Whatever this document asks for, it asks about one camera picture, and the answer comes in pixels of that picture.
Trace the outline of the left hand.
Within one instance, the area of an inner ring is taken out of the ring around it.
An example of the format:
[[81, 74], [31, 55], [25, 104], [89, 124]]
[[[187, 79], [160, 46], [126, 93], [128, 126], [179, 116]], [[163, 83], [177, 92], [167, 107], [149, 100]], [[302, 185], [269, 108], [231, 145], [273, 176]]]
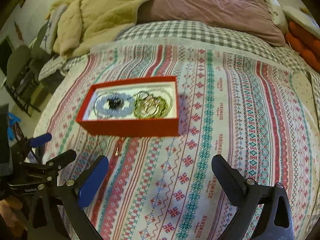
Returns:
[[23, 235], [24, 223], [17, 217], [14, 211], [20, 210], [22, 207], [22, 202], [14, 196], [1, 200], [1, 216], [12, 234], [18, 238]]

